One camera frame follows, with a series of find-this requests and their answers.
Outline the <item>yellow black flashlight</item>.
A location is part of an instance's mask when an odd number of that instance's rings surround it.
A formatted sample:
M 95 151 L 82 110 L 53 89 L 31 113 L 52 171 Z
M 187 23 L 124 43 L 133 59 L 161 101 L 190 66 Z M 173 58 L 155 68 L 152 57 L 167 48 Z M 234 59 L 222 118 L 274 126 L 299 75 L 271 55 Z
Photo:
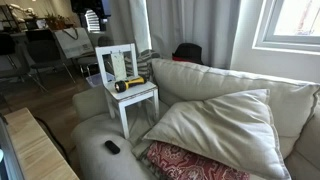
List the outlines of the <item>yellow black flashlight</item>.
M 138 78 L 131 79 L 131 80 L 117 81 L 114 84 L 114 87 L 115 87 L 115 90 L 118 93 L 121 93 L 121 92 L 126 91 L 130 87 L 134 87 L 134 86 L 137 86 L 137 85 L 145 84 L 146 82 L 147 82 L 147 80 L 144 77 L 138 77 Z

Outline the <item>grey white patterned blanket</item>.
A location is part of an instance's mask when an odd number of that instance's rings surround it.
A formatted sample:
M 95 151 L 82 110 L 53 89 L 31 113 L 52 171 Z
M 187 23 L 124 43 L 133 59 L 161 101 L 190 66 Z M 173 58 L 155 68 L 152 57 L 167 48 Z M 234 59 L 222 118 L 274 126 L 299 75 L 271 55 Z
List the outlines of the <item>grey white patterned blanket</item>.
M 138 68 L 138 75 L 144 77 L 146 80 L 149 80 L 152 76 L 152 63 L 151 61 L 155 58 L 160 58 L 160 54 L 152 49 L 147 49 L 141 52 L 138 57 L 136 58 L 137 61 L 137 68 Z M 125 67 L 126 67 L 126 74 L 128 76 L 133 75 L 132 69 L 132 61 L 130 58 L 125 58 Z

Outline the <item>black hat red band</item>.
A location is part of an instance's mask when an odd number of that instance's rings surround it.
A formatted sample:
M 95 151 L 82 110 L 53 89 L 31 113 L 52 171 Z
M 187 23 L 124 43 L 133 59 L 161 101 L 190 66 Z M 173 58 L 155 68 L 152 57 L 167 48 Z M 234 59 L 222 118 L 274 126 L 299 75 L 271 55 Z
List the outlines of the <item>black hat red band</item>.
M 172 54 L 172 59 L 182 62 L 193 62 L 203 65 L 201 60 L 202 48 L 193 43 L 181 43 Z

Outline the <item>small white wooden chair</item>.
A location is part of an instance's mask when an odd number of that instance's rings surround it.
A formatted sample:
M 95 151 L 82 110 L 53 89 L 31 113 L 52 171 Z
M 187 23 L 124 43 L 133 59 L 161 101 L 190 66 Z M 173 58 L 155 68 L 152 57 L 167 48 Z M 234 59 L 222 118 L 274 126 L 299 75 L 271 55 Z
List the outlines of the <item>small white wooden chair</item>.
M 105 95 L 109 113 L 112 118 L 115 115 L 121 120 L 124 138 L 128 139 L 129 127 L 127 123 L 126 107 L 135 103 L 147 100 L 153 105 L 154 119 L 159 119 L 159 99 L 158 87 L 150 81 L 138 75 L 135 45 L 123 44 L 115 46 L 96 47 L 96 57 L 98 60 L 102 84 L 105 88 Z M 133 77 L 124 80 L 109 81 L 107 79 L 103 56 L 116 55 L 118 53 L 130 52 L 133 69 Z

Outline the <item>small black remote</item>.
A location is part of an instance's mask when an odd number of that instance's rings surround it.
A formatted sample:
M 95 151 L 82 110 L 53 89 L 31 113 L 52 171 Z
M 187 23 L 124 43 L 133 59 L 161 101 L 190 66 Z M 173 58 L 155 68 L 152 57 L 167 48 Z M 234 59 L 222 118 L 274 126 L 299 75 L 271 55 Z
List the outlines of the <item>small black remote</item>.
M 113 154 L 118 154 L 120 152 L 120 148 L 113 143 L 111 140 L 107 140 L 105 142 L 105 146 L 113 153 Z

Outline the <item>red patterned cushion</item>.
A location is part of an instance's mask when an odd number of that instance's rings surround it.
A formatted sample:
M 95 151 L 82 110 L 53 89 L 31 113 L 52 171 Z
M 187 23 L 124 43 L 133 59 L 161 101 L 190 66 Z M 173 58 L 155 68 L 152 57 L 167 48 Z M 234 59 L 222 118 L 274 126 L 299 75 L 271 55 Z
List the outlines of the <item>red patterned cushion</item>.
M 249 174 L 178 146 L 154 141 L 147 159 L 169 180 L 249 180 Z

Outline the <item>grey curtain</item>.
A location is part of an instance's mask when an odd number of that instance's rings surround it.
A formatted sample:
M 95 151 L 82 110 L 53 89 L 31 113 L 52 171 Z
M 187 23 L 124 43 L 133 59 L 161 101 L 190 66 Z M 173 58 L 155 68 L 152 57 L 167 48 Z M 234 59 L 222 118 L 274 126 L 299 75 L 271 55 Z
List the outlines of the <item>grey curtain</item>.
M 181 43 L 202 48 L 202 62 L 231 65 L 241 0 L 109 0 L 107 32 L 116 44 L 133 43 L 170 58 Z

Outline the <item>beige fabric sofa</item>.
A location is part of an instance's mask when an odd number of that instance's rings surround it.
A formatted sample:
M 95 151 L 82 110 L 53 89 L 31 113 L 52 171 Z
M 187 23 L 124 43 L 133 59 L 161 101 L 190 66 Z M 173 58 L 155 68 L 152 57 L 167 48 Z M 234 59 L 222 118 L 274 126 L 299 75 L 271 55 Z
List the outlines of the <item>beige fabric sofa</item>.
M 112 118 L 103 86 L 78 93 L 85 180 L 320 180 L 320 85 L 155 59 L 150 103 Z

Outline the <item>large beige pillow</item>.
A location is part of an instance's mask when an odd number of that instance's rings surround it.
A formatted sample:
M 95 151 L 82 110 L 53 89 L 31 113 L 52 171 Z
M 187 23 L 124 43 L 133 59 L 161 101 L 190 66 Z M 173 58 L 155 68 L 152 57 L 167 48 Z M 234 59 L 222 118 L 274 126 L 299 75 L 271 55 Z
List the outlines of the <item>large beige pillow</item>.
M 291 180 L 269 107 L 270 91 L 178 102 L 144 136 L 266 180 Z

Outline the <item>white tote bag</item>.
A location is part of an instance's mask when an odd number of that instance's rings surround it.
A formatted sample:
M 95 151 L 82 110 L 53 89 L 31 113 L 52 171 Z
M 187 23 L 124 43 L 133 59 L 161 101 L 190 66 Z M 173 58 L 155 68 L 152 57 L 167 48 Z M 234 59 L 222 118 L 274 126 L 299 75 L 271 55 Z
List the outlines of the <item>white tote bag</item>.
M 66 58 L 75 58 L 94 52 L 93 45 L 84 28 L 68 28 L 54 32 Z

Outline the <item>black office chair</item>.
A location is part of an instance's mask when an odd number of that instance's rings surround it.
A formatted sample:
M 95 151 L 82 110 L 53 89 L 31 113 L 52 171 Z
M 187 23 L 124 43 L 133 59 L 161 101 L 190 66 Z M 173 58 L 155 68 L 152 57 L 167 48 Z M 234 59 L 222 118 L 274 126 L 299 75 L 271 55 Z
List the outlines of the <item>black office chair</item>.
M 27 52 L 34 63 L 32 69 L 37 72 L 38 78 L 41 78 L 39 70 L 44 68 L 56 68 L 62 65 L 69 74 L 72 81 L 73 75 L 69 71 L 66 62 L 67 59 L 60 54 L 53 33 L 49 29 L 31 30 L 26 32 L 28 43 L 26 44 Z

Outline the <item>white window frame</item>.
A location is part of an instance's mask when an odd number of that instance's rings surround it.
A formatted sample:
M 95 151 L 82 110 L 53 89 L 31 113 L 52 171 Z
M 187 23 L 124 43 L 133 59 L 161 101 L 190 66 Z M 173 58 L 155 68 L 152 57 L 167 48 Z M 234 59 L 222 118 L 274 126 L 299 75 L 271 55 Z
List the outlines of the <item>white window frame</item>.
M 263 0 L 253 49 L 320 54 L 320 0 Z

